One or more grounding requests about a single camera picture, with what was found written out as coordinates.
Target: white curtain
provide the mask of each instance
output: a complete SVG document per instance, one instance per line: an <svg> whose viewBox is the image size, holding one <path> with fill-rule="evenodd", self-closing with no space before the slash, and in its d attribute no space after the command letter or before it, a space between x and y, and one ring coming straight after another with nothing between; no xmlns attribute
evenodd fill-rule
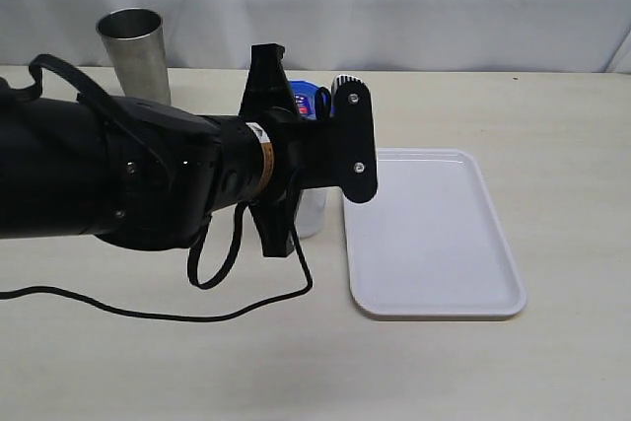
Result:
<svg viewBox="0 0 631 421"><path fill-rule="evenodd" d="M129 6L164 16L172 66L275 41L299 69L631 71L631 0L0 0L0 63L108 64L95 22Z"/></svg>

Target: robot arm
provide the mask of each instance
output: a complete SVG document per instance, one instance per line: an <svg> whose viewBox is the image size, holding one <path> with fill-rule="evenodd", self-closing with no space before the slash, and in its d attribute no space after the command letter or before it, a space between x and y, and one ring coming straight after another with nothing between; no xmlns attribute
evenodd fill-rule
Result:
<svg viewBox="0 0 631 421"><path fill-rule="evenodd" d="M212 213L237 205L236 237L248 208L263 255L288 256L299 245L302 190L338 186L366 202L377 192L377 165L366 86L342 82L334 116L320 101L317 120L303 119L283 52L252 47L241 108L231 116L111 97L51 55L31 63L35 83L23 90L0 78L0 239L94 235L136 250L188 248L189 279L207 289L225 277L196 281ZM42 98L42 69L74 86L77 101Z"/></svg>

